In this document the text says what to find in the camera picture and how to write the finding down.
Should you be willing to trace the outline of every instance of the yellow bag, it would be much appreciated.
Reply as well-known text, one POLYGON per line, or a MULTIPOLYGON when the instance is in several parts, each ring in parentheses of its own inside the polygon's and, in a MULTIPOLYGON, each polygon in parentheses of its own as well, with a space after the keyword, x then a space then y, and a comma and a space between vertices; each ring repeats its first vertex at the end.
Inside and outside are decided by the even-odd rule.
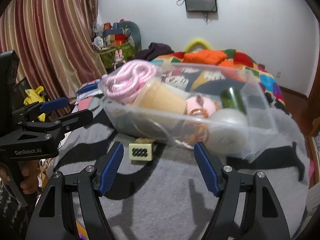
MULTIPOLYGON (((25 92, 27 94, 27 97, 26 99, 24 100, 24 105, 27 106, 27 105, 30 105, 34 102, 45 102, 45 99, 43 96, 40 95, 41 92, 44 91, 44 88, 43 86, 39 86, 36 90, 34 89, 26 89, 25 92)), ((41 121, 41 122, 44 122, 45 120, 45 114, 41 114, 38 119, 41 121)))

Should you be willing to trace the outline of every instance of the blue gripper pad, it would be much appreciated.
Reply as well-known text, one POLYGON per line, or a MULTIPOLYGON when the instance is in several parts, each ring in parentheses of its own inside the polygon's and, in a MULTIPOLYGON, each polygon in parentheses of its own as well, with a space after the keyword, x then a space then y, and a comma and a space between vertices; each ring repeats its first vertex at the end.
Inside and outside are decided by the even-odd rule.
POLYGON ((56 100, 44 102, 42 106, 39 107, 39 110, 41 113, 47 114, 54 110, 65 108, 68 106, 68 104, 69 104, 69 101, 67 98, 59 98, 56 100))
POLYGON ((97 168, 96 185, 94 188, 99 192, 100 196, 103 196, 111 189, 123 155, 124 148, 122 143, 115 142, 109 152, 97 160, 95 164, 97 168))
POLYGON ((219 197, 220 189, 218 186, 217 174, 198 143, 195 144, 194 155, 207 189, 212 192, 214 196, 219 197))

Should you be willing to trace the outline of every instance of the pink rope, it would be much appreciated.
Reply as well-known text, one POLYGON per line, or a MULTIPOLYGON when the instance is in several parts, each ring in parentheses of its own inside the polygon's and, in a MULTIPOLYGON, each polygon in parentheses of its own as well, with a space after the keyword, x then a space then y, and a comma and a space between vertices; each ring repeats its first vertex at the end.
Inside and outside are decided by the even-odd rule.
POLYGON ((148 61, 132 60, 121 66, 114 75, 101 82, 104 94, 120 103, 133 103, 146 82, 156 75, 157 68, 148 61))

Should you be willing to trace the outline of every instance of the metal screw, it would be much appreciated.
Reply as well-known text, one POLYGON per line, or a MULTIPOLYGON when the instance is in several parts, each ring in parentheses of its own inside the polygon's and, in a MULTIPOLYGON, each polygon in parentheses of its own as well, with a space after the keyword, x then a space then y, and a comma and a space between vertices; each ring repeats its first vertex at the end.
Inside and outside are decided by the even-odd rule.
POLYGON ((223 169, 226 171, 226 172, 230 172, 232 171, 232 168, 230 166, 224 166, 223 169))
POLYGON ((89 165, 88 167, 85 168, 85 170, 86 170, 87 172, 94 171, 94 166, 89 165))
POLYGON ((61 172, 60 171, 56 171, 54 174, 53 174, 53 177, 54 178, 57 178, 61 175, 61 172))
POLYGON ((258 171, 257 175, 258 175, 259 178, 264 178, 265 177, 265 174, 262 171, 258 171))

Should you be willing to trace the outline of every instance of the tan cup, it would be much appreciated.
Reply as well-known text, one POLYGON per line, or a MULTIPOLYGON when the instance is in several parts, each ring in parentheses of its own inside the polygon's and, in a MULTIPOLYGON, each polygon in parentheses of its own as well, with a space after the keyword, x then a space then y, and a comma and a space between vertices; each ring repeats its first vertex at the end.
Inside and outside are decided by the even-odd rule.
MULTIPOLYGON (((141 90, 134 101, 133 106, 184 114, 186 112, 187 103, 159 80, 151 78, 141 90)), ((176 117, 157 116, 154 114, 146 114, 145 118, 159 123, 167 130, 172 130, 180 121, 180 119, 176 117)))

